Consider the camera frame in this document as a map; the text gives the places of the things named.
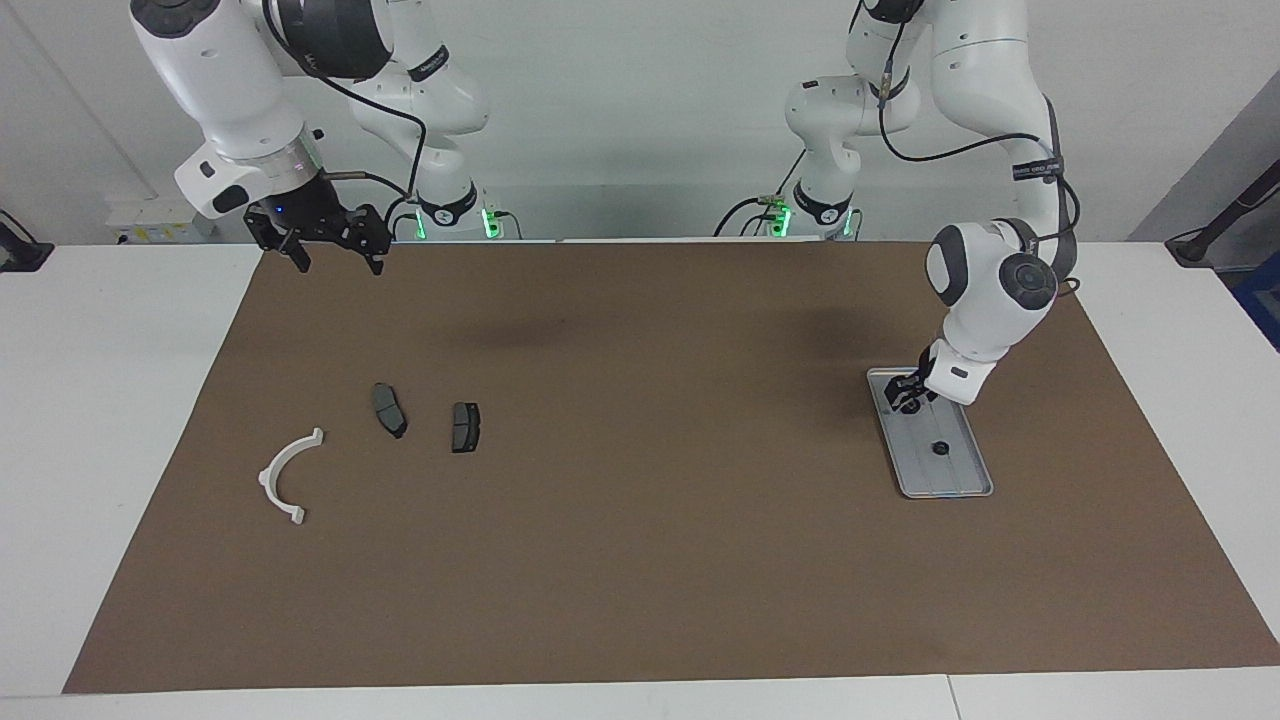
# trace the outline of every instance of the white plastic bracket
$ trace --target white plastic bracket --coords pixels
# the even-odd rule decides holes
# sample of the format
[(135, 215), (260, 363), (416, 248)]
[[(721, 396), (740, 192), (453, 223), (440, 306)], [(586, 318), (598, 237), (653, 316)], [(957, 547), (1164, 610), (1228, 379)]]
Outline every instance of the white plastic bracket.
[(275, 460), (271, 460), (271, 464), (266, 466), (266, 470), (262, 470), (261, 473), (257, 474), (257, 484), (262, 486), (262, 488), (266, 489), (266, 498), (271, 501), (271, 505), (287, 512), (289, 518), (293, 520), (294, 525), (302, 524), (302, 520), (303, 518), (306, 518), (307, 511), (298, 507), (297, 505), (288, 505), (287, 502), (280, 500), (280, 495), (276, 491), (276, 483), (279, 483), (280, 480), (280, 471), (284, 470), (284, 466), (288, 465), (289, 461), (297, 457), (300, 454), (311, 450), (312, 447), (320, 447), (320, 445), (323, 443), (324, 443), (324, 430), (316, 428), (310, 437), (305, 437), (302, 439), (289, 443), (288, 447), (282, 450), (280, 454), (275, 456)]

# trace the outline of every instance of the brown work surface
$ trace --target brown work surface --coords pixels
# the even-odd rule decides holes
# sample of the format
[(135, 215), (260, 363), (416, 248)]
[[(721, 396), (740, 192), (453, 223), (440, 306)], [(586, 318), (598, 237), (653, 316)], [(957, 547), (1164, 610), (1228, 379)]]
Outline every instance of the brown work surface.
[[(899, 495), (924, 251), (264, 259), (67, 692), (1280, 665), (1074, 299), (970, 414), (996, 495)], [(257, 473), (314, 427), (296, 527)]]

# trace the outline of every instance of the metal tray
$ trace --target metal tray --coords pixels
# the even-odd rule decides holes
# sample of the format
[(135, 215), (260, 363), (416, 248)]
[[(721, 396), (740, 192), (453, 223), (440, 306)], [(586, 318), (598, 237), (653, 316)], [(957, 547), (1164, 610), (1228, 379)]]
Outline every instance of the metal tray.
[[(890, 410), (884, 388), (915, 368), (876, 368), (867, 380), (902, 495), (911, 500), (987, 497), (995, 492), (964, 407), (938, 398), (915, 415)], [(946, 443), (946, 454), (936, 450)]]

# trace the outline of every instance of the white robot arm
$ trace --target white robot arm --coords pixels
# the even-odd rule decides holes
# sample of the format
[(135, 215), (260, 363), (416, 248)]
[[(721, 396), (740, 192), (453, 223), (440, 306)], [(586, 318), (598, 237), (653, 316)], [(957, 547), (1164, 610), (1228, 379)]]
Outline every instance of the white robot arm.
[[(1025, 0), (954, 3), (865, 0), (850, 32), (852, 76), (796, 86), (787, 122), (808, 152), (791, 190), (792, 227), (836, 237), (844, 227), (860, 161), (851, 142), (881, 136), (901, 159), (941, 160), (998, 142), (1014, 165), (1018, 217), (960, 223), (938, 233), (927, 270), (951, 309), (941, 338), (919, 369), (891, 383), (895, 409), (919, 411), (938, 395), (973, 404), (996, 363), (1048, 314), (1059, 284), (1075, 266), (1079, 200), (1062, 177), (1057, 119), (1032, 74)], [(911, 158), (890, 135), (905, 129), (920, 106), (910, 55), (933, 27), (933, 99), (954, 123), (987, 137), (966, 149)], [(1068, 200), (1075, 205), (1075, 217)]]
[(302, 72), (347, 95), (361, 126), (413, 161), (415, 187), (398, 202), (431, 209), (442, 229), (489, 229), (484, 193), (448, 138), (481, 129), (488, 101), (452, 65), (422, 0), (131, 0), (131, 12), (152, 65), (205, 133), (174, 177), (206, 217), (248, 205), (259, 245), (302, 272), (302, 241), (353, 250), (381, 272), (388, 218), (342, 206), (332, 181), (346, 178), (325, 174), (284, 99), (283, 76)]

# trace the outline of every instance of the white table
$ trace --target white table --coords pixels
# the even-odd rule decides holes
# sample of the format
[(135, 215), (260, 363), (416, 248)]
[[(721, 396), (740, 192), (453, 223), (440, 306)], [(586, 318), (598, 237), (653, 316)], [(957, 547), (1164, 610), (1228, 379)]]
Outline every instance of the white table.
[[(1280, 717), (1280, 667), (50, 697), (257, 259), (243, 246), (63, 247), (37, 274), (0, 275), (0, 719)], [(1161, 246), (1087, 245), (1076, 275), (1116, 365), (1280, 635), (1280, 355), (1212, 273), (1178, 268)]]

